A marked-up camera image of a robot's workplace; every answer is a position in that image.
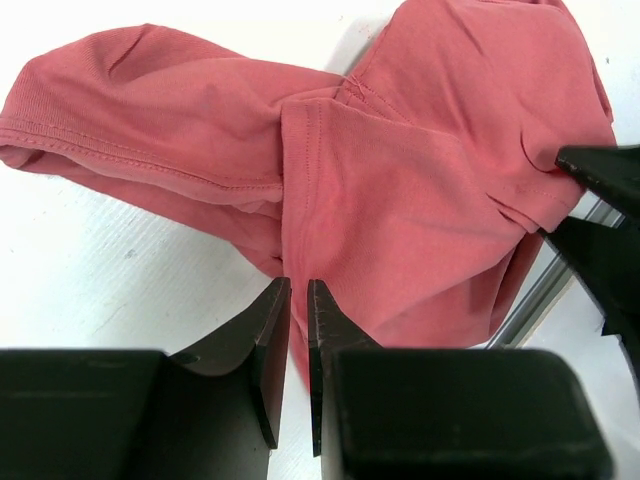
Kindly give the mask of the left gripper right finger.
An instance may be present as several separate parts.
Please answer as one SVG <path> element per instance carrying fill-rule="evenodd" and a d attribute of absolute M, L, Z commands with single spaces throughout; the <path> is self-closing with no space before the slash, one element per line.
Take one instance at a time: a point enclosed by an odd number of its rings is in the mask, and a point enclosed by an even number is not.
<path fill-rule="evenodd" d="M 326 479 L 610 479 L 569 365 L 543 350 L 397 349 L 309 283 L 313 451 Z"/>

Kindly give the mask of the light pink t shirt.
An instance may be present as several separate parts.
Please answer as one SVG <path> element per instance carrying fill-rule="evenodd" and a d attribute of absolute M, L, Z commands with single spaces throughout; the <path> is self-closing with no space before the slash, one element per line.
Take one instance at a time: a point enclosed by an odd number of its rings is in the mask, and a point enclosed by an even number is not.
<path fill-rule="evenodd" d="M 346 76 L 164 26 L 30 60 L 1 113 L 9 167 L 64 177 L 233 244 L 386 347 L 499 328 L 582 187 L 566 145 L 614 143 L 587 43 L 559 1 L 407 1 Z"/>

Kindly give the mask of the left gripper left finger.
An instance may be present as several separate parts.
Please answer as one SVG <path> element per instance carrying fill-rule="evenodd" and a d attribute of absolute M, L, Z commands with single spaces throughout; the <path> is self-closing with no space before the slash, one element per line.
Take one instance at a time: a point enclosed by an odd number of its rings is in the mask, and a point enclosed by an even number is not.
<path fill-rule="evenodd" d="M 278 445 L 290 282 L 175 353 L 6 349 L 5 479 L 263 479 Z"/>

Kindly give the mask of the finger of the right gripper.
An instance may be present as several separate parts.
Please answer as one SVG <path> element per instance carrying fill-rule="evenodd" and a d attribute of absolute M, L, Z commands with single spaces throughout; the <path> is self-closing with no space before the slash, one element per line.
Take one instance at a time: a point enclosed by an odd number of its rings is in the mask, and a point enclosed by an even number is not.
<path fill-rule="evenodd" d="M 639 226 L 617 227 L 566 218 L 542 233 L 603 315 L 603 336 L 619 338 L 634 382 L 639 382 Z"/>
<path fill-rule="evenodd" d="M 631 221 L 639 222 L 639 146 L 559 150 L 555 164 Z"/>

